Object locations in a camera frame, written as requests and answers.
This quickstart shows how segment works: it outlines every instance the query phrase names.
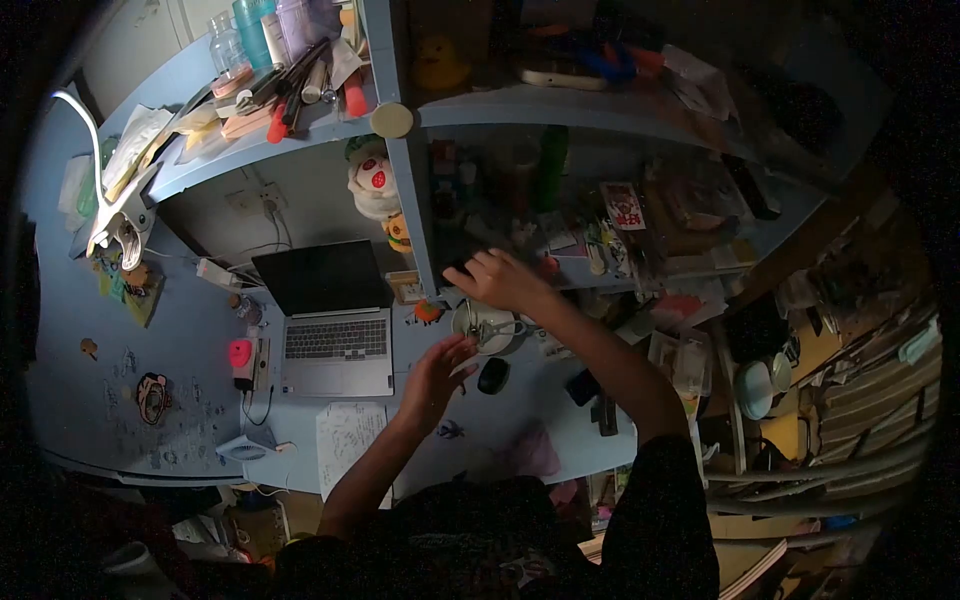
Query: handwritten notes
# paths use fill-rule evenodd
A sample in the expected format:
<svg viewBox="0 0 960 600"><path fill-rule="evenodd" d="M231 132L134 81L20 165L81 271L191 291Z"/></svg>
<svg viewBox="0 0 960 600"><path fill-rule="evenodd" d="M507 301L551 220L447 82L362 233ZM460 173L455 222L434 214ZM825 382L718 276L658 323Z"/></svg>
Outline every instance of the handwritten notes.
<svg viewBox="0 0 960 600"><path fill-rule="evenodd" d="M386 426L387 411L376 402L330 402L317 416L317 464L324 500Z"/></svg>

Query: hand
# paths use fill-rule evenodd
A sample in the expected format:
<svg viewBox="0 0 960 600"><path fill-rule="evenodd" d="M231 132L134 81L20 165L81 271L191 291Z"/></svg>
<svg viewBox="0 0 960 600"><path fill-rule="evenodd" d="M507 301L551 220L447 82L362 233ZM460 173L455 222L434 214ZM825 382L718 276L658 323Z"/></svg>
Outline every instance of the hand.
<svg viewBox="0 0 960 600"><path fill-rule="evenodd" d="M474 254L464 266L469 276L447 267L444 277L474 300L493 308L532 317L537 305L556 293L529 267L499 248Z"/></svg>
<svg viewBox="0 0 960 600"><path fill-rule="evenodd" d="M395 420L423 437L429 435L444 416L453 392L477 371L477 366L453 371L476 353L476 340L462 333L434 344L410 372Z"/></svg>

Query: laptop screen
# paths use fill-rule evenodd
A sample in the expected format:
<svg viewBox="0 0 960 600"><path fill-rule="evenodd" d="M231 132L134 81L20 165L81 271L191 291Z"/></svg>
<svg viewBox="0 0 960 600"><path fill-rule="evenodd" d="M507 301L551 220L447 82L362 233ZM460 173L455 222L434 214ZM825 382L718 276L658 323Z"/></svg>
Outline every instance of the laptop screen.
<svg viewBox="0 0 960 600"><path fill-rule="evenodd" d="M370 240L261 254L252 260L288 317L390 306Z"/></svg>

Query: yellow rubber duck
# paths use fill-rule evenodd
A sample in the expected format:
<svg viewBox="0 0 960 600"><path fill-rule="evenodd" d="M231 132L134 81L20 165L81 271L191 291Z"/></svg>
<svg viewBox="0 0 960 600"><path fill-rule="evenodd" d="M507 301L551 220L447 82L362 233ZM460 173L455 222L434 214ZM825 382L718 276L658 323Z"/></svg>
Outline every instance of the yellow rubber duck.
<svg viewBox="0 0 960 600"><path fill-rule="evenodd" d="M460 62L453 41L447 36L427 36L417 46L413 77L423 89L449 89L463 82L470 65Z"/></svg>

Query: mini fan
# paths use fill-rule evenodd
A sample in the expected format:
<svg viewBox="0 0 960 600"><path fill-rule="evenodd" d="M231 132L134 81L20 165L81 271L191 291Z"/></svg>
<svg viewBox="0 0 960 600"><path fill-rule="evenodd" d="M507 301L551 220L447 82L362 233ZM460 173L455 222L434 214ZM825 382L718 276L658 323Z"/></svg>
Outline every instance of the mini fan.
<svg viewBox="0 0 960 600"><path fill-rule="evenodd" d="M258 461L274 453L276 453L274 434L266 428L255 433L244 434L217 446L217 454L238 463Z"/></svg>
<svg viewBox="0 0 960 600"><path fill-rule="evenodd" d="M143 173L133 176L116 202L107 202L101 181L103 165L100 163L100 140L97 137L97 126L93 116L90 115L84 103L71 96L65 89L55 90L53 97L65 100L80 114L93 139L93 176L94 188L97 190L97 214L93 218L93 228L86 243L86 255L90 257L97 244L106 248L109 246L110 239L115 239L123 248L120 267L124 271L132 271L140 264L147 238L150 237L150 231L154 227L156 208L147 208L140 194L156 174L156 163L147 167Z"/></svg>

